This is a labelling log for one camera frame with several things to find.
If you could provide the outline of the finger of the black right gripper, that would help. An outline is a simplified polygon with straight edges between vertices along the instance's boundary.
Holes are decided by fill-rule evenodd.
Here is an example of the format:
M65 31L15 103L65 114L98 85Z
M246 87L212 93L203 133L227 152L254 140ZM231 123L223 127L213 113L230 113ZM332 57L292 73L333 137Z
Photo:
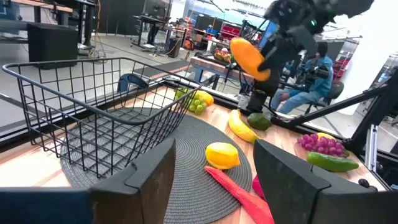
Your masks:
M264 60L258 65L257 71L262 72L267 69L279 67L282 62L279 55L279 41L268 40L261 50Z

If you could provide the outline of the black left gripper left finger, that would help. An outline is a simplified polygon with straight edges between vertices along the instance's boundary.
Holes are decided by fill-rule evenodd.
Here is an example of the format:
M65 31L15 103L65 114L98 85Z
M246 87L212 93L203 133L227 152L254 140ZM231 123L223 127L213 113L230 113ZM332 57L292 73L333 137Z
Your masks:
M168 138L91 186L93 223L163 223L175 160L175 139Z

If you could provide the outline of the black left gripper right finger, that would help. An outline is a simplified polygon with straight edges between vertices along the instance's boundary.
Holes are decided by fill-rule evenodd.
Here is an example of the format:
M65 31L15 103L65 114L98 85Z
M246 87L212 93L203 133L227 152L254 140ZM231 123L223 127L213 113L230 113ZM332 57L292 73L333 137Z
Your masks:
M331 184L303 159L265 141L254 143L257 177L276 224L309 224L318 193Z

